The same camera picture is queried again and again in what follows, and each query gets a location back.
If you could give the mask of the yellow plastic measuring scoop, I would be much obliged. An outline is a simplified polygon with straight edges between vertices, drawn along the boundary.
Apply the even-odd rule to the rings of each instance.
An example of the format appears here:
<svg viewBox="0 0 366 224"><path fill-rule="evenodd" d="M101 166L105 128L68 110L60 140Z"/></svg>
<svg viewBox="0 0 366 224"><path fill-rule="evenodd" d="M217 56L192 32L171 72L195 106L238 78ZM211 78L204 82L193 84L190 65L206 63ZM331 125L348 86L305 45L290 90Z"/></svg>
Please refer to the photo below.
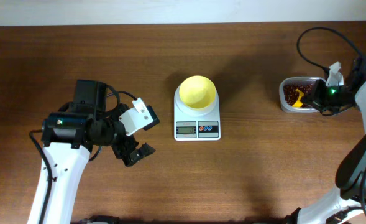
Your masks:
<svg viewBox="0 0 366 224"><path fill-rule="evenodd" d="M304 93L301 90L299 90L299 89L296 89L295 92L297 92L298 98L293 103L292 107L294 107L294 108L301 108L303 106L303 102L301 101L301 99L302 99L302 97L304 97Z"/></svg>

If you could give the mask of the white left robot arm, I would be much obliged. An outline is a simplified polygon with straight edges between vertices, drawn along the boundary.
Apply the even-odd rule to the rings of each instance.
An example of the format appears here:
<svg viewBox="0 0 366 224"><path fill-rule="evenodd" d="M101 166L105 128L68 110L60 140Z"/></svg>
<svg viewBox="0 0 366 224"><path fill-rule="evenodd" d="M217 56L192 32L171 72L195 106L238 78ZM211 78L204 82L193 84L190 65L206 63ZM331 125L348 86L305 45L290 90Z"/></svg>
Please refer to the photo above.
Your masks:
<svg viewBox="0 0 366 224"><path fill-rule="evenodd" d="M141 98L134 98L131 108L118 101L107 110L107 97L120 94L103 82L77 80L73 101L43 121L41 140L30 131L42 164L29 223L70 223L83 171L98 156L92 152L94 146L111 147L126 167L155 152L134 137L138 130L160 122L155 111Z"/></svg>

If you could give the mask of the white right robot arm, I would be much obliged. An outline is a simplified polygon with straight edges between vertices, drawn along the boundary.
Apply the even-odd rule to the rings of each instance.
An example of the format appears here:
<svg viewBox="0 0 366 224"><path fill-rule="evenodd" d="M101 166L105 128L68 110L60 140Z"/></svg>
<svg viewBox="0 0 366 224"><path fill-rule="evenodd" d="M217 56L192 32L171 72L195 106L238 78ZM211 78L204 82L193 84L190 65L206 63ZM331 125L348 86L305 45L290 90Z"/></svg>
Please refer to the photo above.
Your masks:
<svg viewBox="0 0 366 224"><path fill-rule="evenodd" d="M327 80L317 80L300 101L323 116L357 108L364 136L340 163L335 187L312 205L297 208L284 218L284 223L344 223L360 214L366 217L366 54L354 61L344 81L335 76L339 71L336 66L329 69Z"/></svg>

